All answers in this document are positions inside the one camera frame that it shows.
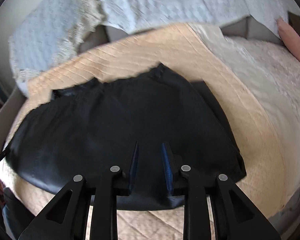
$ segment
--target folded clothing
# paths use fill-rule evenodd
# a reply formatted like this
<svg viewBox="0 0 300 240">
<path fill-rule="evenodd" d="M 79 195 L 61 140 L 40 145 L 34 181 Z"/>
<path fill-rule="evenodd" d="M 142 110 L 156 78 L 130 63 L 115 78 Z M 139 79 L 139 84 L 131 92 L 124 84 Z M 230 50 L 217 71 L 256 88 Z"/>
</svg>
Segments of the folded clothing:
<svg viewBox="0 0 300 240">
<path fill-rule="evenodd" d="M 22 178 L 51 193 L 76 174 L 86 178 L 125 160 L 137 141 L 139 161 L 129 197 L 118 209 L 160 210 L 183 204 L 168 195 L 161 144 L 206 174 L 246 175 L 220 105 L 204 82 L 192 85 L 159 64 L 137 77 L 54 90 L 32 110 L 7 146 L 7 162 Z"/>
</svg>

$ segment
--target black fabric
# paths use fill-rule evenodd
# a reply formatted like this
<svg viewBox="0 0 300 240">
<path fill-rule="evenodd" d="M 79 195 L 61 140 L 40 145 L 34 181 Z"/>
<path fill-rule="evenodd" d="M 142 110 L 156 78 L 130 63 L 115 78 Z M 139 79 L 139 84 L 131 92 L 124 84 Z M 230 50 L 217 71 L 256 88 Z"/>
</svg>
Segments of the black fabric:
<svg viewBox="0 0 300 240">
<path fill-rule="evenodd" d="M 4 188 L 3 194 L 6 205 L 2 213 L 6 218 L 7 226 L 14 239 L 19 239 L 21 233 L 27 228 L 35 216 L 14 196 L 9 188 Z"/>
<path fill-rule="evenodd" d="M 229 123 L 204 82 L 191 85 L 163 64 L 138 77 L 55 90 L 32 110 L 8 145 L 7 162 L 22 178 L 56 193 L 74 175 L 100 175 L 124 161 L 137 141 L 139 162 L 131 196 L 118 209 L 182 205 L 168 196 L 161 144 L 206 174 L 246 175 Z"/>
</svg>

